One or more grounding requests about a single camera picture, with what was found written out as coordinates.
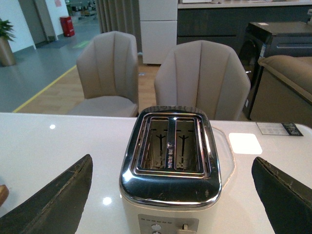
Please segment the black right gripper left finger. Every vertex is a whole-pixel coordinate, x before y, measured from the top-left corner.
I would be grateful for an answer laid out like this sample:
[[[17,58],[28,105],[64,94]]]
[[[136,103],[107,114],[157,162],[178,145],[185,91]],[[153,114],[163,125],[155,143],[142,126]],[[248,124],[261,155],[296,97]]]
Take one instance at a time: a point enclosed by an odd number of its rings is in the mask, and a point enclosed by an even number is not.
[[[74,234],[92,184],[87,154],[0,219],[2,234]]]

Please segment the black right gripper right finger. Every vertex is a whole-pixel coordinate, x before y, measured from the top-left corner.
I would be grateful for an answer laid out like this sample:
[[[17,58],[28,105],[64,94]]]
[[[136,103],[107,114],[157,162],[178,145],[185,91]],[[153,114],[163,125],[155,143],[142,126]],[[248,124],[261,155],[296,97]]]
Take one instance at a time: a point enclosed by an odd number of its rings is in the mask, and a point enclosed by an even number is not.
[[[252,164],[257,194],[276,234],[312,232],[312,190],[261,157]]]

